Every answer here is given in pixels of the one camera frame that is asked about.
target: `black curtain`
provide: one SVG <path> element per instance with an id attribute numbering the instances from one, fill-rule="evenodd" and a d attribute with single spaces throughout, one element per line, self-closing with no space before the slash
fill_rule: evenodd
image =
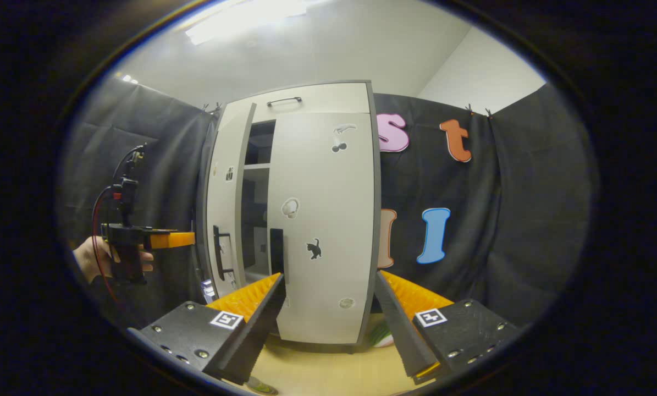
<path id="1" fill-rule="evenodd" d="M 494 113 L 490 123 L 501 206 L 486 302 L 524 324 L 544 313 L 577 266 L 594 195 L 592 150 L 579 117 L 549 84 Z"/>
<path id="2" fill-rule="evenodd" d="M 147 151 L 138 167 L 140 183 L 132 223 L 190 231 L 202 146 L 215 133 L 216 117 L 119 79 L 103 82 L 89 98 L 72 123 L 65 156 L 59 163 L 61 237 L 73 249 L 91 235 L 96 196 L 112 183 L 115 166 L 125 153 L 144 143 Z M 107 215 L 106 204 L 100 210 L 102 221 Z M 111 221 L 119 222 L 114 213 L 111 211 Z M 183 246 L 155 251 L 154 271 L 145 273 L 145 286 L 113 283 L 128 314 L 120 315 L 113 308 L 100 276 L 85 288 L 119 326 L 145 326 L 183 301 L 205 302 L 193 249 Z"/>
<path id="3" fill-rule="evenodd" d="M 382 208 L 396 211 L 391 226 L 390 255 L 384 269 L 448 299 L 486 296 L 487 253 L 492 245 L 499 205 L 499 169 L 492 131 L 483 115 L 464 108 L 399 95 L 374 95 L 376 111 L 396 113 L 406 121 L 409 146 L 382 152 Z M 449 154 L 441 123 L 457 120 L 467 130 L 462 139 L 469 162 Z M 419 264 L 429 208 L 448 208 L 443 251 L 435 263 Z"/>

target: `blue letter i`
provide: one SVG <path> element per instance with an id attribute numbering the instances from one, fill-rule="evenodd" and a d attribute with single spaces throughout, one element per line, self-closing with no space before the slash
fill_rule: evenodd
<path id="1" fill-rule="evenodd" d="M 423 253 L 416 258 L 419 264 L 436 263 L 446 254 L 443 252 L 443 236 L 446 233 L 446 221 L 451 216 L 448 208 L 431 208 L 424 210 L 421 218 L 426 222 L 426 241 Z"/>

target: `white cabinet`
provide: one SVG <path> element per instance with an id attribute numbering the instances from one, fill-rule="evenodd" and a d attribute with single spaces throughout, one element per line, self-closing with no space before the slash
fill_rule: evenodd
<path id="1" fill-rule="evenodd" d="M 281 338 L 358 343 L 379 244 L 370 82 L 293 87 L 228 103 L 209 166 L 205 227 L 218 296 L 283 272 Z M 225 180 L 230 167 L 233 177 Z"/>

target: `ceiling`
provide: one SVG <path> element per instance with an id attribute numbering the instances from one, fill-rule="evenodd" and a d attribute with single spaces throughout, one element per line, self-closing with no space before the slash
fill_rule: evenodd
<path id="1" fill-rule="evenodd" d="M 198 107 L 326 80 L 416 97 L 471 27 L 419 0 L 304 3 L 305 15 L 200 45 L 170 28 L 114 72 Z"/>

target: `wooden floor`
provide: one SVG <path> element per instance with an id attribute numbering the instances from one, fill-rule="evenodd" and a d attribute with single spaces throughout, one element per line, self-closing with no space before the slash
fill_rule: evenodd
<path id="1" fill-rule="evenodd" d="M 383 318 L 381 313 L 371 314 L 368 331 Z M 293 343 L 270 335 L 251 375 L 283 396 L 388 396 L 433 381 L 415 386 L 393 344 L 371 348 L 365 339 L 349 348 Z"/>

